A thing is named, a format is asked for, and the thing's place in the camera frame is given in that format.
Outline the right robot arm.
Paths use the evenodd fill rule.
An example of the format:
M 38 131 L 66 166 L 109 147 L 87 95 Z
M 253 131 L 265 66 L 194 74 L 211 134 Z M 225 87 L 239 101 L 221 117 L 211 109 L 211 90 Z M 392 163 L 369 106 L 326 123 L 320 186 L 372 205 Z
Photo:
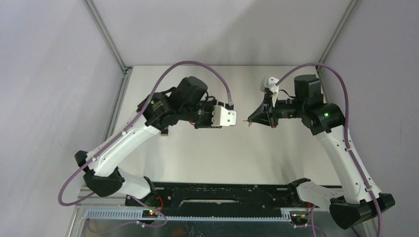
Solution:
M 335 192 L 301 178 L 289 183 L 288 202 L 293 206 L 309 202 L 323 208 L 344 230 L 393 207 L 393 196 L 383 193 L 374 183 L 353 147 L 341 109 L 336 104 L 325 103 L 320 80 L 315 75 L 295 77 L 295 95 L 285 100 L 278 99 L 277 83 L 274 77 L 261 81 L 263 101 L 248 117 L 248 123 L 275 128 L 279 119 L 301 119 L 326 151 L 342 187 Z

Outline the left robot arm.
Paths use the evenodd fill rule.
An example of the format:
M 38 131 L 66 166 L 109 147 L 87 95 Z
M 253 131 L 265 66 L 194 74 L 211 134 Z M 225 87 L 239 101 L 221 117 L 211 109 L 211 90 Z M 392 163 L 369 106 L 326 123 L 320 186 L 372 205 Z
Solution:
M 192 123 L 196 129 L 220 128 L 214 125 L 215 110 L 225 104 L 208 94 L 208 86 L 200 79 L 189 76 L 178 86 L 154 93 L 143 100 L 116 134 L 96 150 L 75 154 L 87 187 L 99 197 L 115 193 L 137 198 L 143 205 L 152 205 L 156 190 L 146 176 L 135 176 L 119 168 L 119 164 L 146 140 L 160 134 L 179 121 Z

